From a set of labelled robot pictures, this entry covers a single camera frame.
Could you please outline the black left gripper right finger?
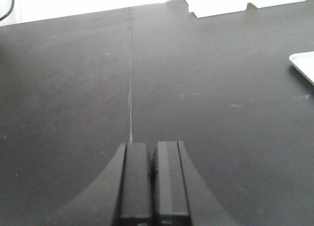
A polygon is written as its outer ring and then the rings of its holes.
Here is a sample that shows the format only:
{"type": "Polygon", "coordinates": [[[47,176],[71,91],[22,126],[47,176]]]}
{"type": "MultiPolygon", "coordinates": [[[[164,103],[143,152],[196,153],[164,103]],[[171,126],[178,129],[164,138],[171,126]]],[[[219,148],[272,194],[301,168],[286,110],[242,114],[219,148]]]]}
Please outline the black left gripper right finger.
{"type": "Polygon", "coordinates": [[[157,226],[235,226],[193,165],[182,141],[160,141],[153,155],[157,226]]]}

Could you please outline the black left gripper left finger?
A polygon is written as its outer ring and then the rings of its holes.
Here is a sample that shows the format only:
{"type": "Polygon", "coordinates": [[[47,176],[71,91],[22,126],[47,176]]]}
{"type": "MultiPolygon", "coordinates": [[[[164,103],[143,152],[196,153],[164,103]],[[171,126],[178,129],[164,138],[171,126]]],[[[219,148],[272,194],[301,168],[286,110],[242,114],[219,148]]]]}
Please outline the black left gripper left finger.
{"type": "Polygon", "coordinates": [[[152,225],[149,151],[122,143],[97,178],[52,218],[54,226],[152,225]]]}

